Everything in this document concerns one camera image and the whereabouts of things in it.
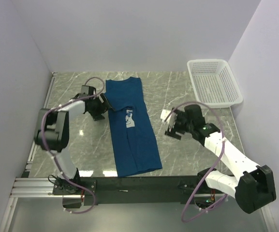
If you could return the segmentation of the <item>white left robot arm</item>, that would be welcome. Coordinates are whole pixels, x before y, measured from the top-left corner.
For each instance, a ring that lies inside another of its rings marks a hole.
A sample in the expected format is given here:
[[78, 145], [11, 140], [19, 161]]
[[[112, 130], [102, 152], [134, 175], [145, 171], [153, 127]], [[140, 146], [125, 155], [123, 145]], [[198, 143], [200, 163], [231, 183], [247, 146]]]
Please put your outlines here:
[[68, 193], [76, 194], [81, 189], [79, 171], [68, 149], [70, 121], [85, 113], [89, 113], [94, 121], [103, 120], [103, 114], [112, 108], [102, 91], [97, 93], [95, 87], [83, 85], [81, 92], [66, 104], [39, 110], [34, 142], [53, 161], [58, 171], [56, 185], [64, 186]]

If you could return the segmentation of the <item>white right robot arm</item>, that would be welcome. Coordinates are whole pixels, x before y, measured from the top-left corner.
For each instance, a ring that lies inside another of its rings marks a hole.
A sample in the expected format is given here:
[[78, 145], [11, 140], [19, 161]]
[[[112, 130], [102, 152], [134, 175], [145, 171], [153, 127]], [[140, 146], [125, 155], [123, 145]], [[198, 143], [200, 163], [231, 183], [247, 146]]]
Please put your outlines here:
[[276, 189], [272, 170], [267, 166], [260, 166], [247, 158], [224, 135], [220, 126], [207, 123], [200, 107], [200, 103], [187, 102], [183, 104], [184, 111], [173, 108], [163, 109], [160, 119], [168, 126], [165, 135], [181, 139], [185, 133], [192, 135], [204, 148], [217, 156], [231, 175], [223, 174], [215, 167], [198, 173], [197, 185], [192, 191], [203, 193], [211, 189], [223, 192], [234, 198], [238, 206], [250, 214], [276, 200]]

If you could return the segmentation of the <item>blue t shirt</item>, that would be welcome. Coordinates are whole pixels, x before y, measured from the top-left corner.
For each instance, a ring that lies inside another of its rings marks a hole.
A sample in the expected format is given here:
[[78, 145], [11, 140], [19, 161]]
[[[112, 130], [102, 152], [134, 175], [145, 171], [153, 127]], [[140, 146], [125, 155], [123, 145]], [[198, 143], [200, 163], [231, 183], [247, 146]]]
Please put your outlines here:
[[162, 169], [140, 78], [105, 82], [108, 118], [118, 177]]

